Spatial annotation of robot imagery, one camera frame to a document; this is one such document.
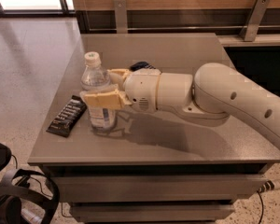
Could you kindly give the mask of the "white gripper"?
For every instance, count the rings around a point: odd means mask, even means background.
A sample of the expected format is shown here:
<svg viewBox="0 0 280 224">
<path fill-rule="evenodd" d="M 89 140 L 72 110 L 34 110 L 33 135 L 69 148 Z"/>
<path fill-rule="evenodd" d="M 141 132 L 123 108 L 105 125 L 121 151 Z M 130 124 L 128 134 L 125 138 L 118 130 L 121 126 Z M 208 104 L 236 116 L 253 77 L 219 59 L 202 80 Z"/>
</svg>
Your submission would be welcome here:
<svg viewBox="0 0 280 224">
<path fill-rule="evenodd" d="M 155 112 L 156 91 L 161 77 L 158 69 L 139 69 L 131 72 L 129 69 L 108 69 L 111 82 L 109 85 L 92 91 L 82 91 L 82 101 L 90 107 L 101 107 L 121 110 L 126 105 L 132 105 L 137 112 Z"/>
</svg>

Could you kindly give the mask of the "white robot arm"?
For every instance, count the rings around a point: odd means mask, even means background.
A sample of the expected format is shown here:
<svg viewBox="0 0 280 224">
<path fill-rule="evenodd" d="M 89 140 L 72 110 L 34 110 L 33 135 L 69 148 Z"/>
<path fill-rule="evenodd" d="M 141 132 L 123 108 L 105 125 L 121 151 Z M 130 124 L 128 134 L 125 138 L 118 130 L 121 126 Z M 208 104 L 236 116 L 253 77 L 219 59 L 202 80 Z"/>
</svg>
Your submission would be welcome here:
<svg viewBox="0 0 280 224">
<path fill-rule="evenodd" d="M 109 75 L 109 85 L 80 94 L 87 105 L 167 111 L 204 126 L 217 126 L 234 116 L 280 150 L 280 97 L 227 65 L 206 63 L 194 75 L 146 68 L 111 69 Z"/>
</svg>

